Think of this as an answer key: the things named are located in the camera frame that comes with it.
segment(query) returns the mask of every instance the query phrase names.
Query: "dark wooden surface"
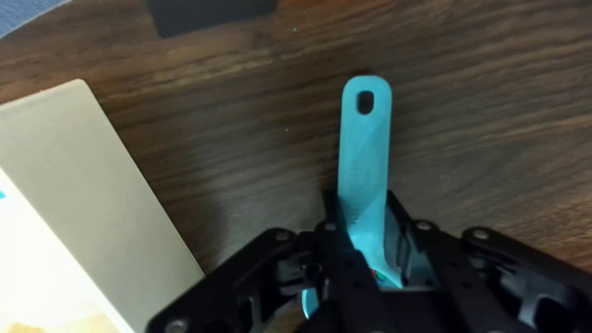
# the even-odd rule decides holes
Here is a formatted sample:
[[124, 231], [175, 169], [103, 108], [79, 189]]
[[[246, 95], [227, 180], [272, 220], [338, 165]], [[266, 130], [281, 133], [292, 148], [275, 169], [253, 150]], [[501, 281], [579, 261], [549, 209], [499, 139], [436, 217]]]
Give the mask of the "dark wooden surface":
[[312, 228], [338, 98], [395, 87], [390, 189], [592, 270], [592, 2], [281, 0], [159, 39], [140, 0], [74, 0], [0, 41], [0, 102], [83, 78], [205, 270]]

